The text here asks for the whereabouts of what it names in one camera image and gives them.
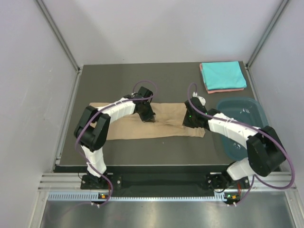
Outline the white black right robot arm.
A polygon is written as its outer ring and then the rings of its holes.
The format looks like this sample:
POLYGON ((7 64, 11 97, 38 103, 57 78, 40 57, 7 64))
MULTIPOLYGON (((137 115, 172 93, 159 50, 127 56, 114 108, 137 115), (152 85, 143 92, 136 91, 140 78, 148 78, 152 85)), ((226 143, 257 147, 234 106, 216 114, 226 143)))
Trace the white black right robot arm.
POLYGON ((254 174, 266 177, 286 160, 280 150, 281 142, 272 127, 244 125, 216 109, 206 110, 198 97, 192 97, 184 104, 186 114, 183 126, 221 134, 247 150, 247 157, 232 163, 221 173, 225 187, 233 188, 240 179, 254 174))

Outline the beige t shirt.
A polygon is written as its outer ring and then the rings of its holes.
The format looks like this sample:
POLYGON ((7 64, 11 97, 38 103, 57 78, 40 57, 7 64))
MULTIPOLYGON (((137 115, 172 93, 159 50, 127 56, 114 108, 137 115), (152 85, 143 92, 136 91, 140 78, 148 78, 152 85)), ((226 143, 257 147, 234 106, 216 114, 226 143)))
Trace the beige t shirt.
POLYGON ((110 124, 107 140, 150 139, 171 136, 204 137, 203 128, 182 125, 186 113, 183 103, 151 103, 154 122, 142 122, 139 114, 124 116, 110 124))

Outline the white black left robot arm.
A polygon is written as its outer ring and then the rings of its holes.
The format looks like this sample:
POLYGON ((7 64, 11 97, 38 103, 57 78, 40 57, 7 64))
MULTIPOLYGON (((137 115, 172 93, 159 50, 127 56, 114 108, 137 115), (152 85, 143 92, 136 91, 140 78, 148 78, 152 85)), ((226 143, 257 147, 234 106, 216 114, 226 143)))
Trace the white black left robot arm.
POLYGON ((125 95, 120 100, 102 107, 87 106, 75 128, 76 147, 81 146, 87 163, 87 176, 97 188, 107 185, 108 177, 103 156, 109 126, 132 114, 138 114, 142 122, 154 122, 151 107, 153 92, 140 87, 138 92, 125 95))

